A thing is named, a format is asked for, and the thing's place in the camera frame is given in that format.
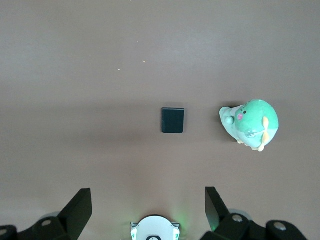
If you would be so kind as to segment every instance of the green plush toy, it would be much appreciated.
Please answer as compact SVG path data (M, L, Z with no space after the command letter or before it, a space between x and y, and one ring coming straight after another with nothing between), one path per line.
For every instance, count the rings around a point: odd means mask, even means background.
M267 102L254 99L234 108L223 107L221 122L226 131L252 150L262 152L275 137L279 120L274 108Z

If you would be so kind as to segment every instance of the toy's tail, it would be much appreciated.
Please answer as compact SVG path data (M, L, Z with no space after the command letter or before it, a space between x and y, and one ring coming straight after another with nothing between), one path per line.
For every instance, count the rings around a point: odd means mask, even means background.
M268 141L270 139L270 136L268 133L269 119L266 116L263 117L262 124L264 127L264 131L263 131L263 135L262 135L261 145L258 147L259 152L262 152L265 149L265 145L266 145L266 143L268 143Z

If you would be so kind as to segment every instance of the white robot part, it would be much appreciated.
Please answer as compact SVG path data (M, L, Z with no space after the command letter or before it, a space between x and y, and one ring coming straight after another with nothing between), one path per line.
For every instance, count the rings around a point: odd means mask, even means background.
M162 216L148 216L139 223L131 223L131 237L132 240L178 240L179 226Z

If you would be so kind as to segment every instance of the green toy figure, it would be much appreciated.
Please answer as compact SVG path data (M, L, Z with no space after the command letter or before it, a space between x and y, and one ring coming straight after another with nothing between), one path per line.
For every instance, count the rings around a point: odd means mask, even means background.
M262 152L275 137L279 120L274 108L267 102L254 99L234 108L223 107L219 111L225 130L252 150Z

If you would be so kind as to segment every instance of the black rectangular object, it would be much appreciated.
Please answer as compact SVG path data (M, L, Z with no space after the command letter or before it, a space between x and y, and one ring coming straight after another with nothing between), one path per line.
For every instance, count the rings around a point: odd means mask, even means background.
M185 109L162 108L161 130L164 134L182 134L184 132Z

